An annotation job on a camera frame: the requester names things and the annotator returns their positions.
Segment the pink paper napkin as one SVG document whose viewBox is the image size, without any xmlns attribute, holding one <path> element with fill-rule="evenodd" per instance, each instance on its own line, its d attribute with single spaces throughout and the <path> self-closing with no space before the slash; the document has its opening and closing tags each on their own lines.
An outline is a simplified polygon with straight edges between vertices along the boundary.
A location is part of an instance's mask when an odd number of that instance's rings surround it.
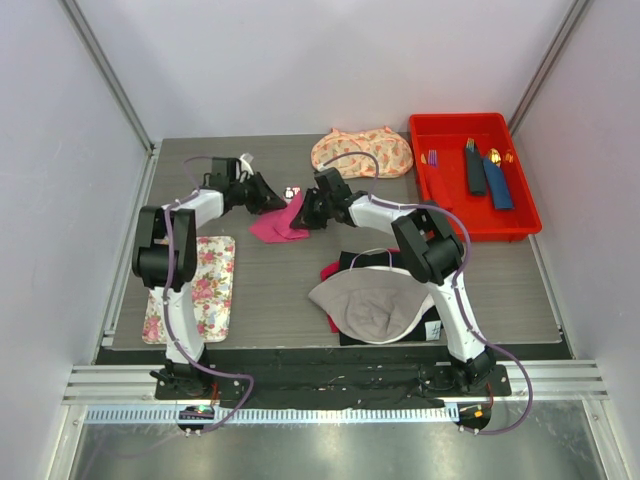
<svg viewBox="0 0 640 480">
<path fill-rule="evenodd" d="M 285 209 L 261 215 L 249 228 L 249 232 L 266 244 L 290 243 L 309 238 L 308 230 L 296 229 L 291 226 L 302 205 L 303 196 L 298 193 Z"/>
</svg>

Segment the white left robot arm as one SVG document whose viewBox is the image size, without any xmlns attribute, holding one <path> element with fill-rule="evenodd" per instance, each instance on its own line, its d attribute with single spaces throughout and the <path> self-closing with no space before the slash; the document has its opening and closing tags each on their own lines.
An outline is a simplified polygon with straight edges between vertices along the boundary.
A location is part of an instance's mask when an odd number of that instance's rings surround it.
<svg viewBox="0 0 640 480">
<path fill-rule="evenodd" d="M 205 397 L 213 385 L 191 293 L 198 264 L 197 230 L 235 207 L 262 215 L 287 206 L 253 169 L 250 154 L 207 160 L 210 170 L 195 182 L 186 197 L 140 209 L 132 252 L 133 274 L 162 307 L 166 359 L 174 365 L 188 365 L 180 372 L 177 383 L 193 399 Z"/>
</svg>

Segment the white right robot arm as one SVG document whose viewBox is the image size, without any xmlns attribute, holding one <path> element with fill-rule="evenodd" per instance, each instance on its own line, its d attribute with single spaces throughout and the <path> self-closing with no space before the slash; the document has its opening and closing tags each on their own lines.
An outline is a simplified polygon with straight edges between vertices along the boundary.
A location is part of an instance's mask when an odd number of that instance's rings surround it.
<svg viewBox="0 0 640 480">
<path fill-rule="evenodd" d="M 353 192 L 335 168 L 314 174 L 294 218 L 296 228 L 324 229 L 331 219 L 353 228 L 370 228 L 395 238 L 405 268 L 427 287 L 447 335 L 451 380 L 457 391 L 472 395 L 483 388 L 495 366 L 488 340 L 481 334 L 465 291 L 463 270 L 469 259 L 468 233 L 457 235 L 458 219 L 431 202 L 405 204 Z"/>
</svg>

